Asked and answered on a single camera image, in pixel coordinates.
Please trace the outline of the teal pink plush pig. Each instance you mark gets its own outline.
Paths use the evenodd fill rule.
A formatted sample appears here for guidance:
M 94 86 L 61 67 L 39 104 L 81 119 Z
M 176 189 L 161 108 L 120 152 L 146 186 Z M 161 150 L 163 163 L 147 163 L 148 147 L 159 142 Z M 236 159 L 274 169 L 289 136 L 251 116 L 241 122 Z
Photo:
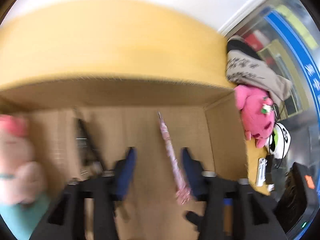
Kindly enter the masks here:
M 28 122 L 1 115 L 1 217 L 16 239 L 29 239 L 50 199 L 43 168 L 35 160 Z

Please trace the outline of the black sunglasses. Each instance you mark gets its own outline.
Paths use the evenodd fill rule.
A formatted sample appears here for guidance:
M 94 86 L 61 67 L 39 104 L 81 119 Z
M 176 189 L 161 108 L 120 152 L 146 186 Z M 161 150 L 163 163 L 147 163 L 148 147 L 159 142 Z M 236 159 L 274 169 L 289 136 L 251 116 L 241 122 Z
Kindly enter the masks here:
M 76 117 L 76 146 L 80 158 L 80 174 L 82 176 L 99 176 L 106 166 L 86 127 L 86 122 Z

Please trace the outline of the pink glitter pen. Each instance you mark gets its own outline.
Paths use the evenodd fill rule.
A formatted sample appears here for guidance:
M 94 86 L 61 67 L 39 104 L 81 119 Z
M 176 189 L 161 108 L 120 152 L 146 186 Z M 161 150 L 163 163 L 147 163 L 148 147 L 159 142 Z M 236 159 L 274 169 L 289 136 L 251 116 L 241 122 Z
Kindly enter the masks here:
M 180 167 L 178 165 L 178 161 L 172 145 L 172 140 L 170 137 L 168 127 L 166 126 L 160 112 L 158 112 L 158 117 L 159 117 L 159 127 L 161 131 L 161 135 L 165 143 L 167 155 L 170 159 L 172 174 L 174 176 L 174 181 L 176 184 L 176 199 L 178 204 L 183 205 L 189 201 L 191 190 L 187 182 L 185 181 L 183 173 L 181 172 Z

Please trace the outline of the black power adapter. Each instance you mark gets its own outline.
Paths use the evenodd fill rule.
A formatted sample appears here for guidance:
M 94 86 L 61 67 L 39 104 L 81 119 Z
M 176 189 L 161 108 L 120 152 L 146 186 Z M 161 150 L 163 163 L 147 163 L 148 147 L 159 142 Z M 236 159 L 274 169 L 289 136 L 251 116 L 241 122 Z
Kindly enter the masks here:
M 266 159 L 265 183 L 266 185 L 271 185 L 273 184 L 272 169 L 273 169 L 274 155 L 269 154 L 266 156 L 265 159 Z

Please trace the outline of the white remote control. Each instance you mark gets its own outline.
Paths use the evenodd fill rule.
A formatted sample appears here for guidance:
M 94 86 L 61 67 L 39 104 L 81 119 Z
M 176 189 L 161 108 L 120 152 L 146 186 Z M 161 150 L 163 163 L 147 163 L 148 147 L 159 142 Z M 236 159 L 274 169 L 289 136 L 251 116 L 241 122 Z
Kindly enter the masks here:
M 258 160 L 258 170 L 255 185 L 257 187 L 262 187 L 266 181 L 266 165 L 267 160 L 265 158 L 259 158 Z

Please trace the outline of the white green helmet toy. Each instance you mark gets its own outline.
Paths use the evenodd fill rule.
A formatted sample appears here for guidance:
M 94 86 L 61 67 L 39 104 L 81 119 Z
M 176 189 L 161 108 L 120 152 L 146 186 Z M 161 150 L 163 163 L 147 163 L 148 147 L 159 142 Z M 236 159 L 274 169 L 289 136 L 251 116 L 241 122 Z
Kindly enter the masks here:
M 268 137 L 265 147 L 275 159 L 286 157 L 291 144 L 291 135 L 285 126 L 276 122 L 272 134 Z

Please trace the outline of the pink plush toy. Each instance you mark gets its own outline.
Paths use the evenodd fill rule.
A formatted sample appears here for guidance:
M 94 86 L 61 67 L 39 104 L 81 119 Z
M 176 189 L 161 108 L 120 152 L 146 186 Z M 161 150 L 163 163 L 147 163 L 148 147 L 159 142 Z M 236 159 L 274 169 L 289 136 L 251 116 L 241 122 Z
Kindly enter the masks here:
M 236 86 L 234 93 L 246 140 L 254 139 L 256 148 L 264 147 L 276 119 L 272 99 L 267 91 L 247 85 Z

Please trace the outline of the brown cardboard box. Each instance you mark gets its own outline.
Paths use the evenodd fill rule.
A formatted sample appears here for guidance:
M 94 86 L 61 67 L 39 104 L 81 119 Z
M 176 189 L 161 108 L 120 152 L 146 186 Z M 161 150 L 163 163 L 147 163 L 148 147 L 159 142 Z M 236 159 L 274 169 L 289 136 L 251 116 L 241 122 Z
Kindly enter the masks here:
M 197 239 L 183 218 L 203 204 L 179 205 L 170 160 L 159 129 L 163 118 L 176 153 L 189 148 L 204 168 L 222 178 L 247 177 L 247 151 L 233 91 L 215 86 L 137 80 L 85 79 L 14 85 L 1 89 L 10 112 L 29 119 L 30 139 L 45 168 L 51 197 L 80 176 L 75 111 L 80 111 L 108 167 L 128 147 L 137 162 L 125 214 L 118 214 L 121 239 Z

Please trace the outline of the beige printed cloth bag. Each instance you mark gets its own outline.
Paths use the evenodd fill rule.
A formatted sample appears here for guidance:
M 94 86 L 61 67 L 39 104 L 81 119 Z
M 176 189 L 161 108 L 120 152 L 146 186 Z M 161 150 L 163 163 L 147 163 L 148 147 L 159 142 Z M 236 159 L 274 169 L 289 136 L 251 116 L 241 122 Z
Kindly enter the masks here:
M 238 35 L 227 41 L 226 79 L 232 83 L 267 91 L 278 106 L 291 96 L 292 82 L 276 74 Z

